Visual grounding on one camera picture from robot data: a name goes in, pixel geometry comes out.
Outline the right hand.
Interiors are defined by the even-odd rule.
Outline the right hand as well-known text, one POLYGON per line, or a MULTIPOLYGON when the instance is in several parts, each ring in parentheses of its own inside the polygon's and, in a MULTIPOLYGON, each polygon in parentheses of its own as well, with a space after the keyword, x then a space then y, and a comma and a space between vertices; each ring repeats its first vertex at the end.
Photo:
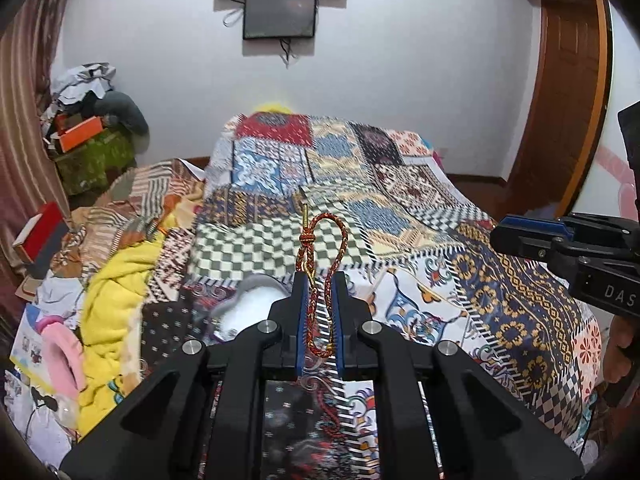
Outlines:
POLYGON ((623 350, 631 345, 638 327, 639 322, 634 318, 615 315, 612 319, 610 338, 603 358, 603 378, 606 382, 616 384, 629 374, 632 363, 623 350))

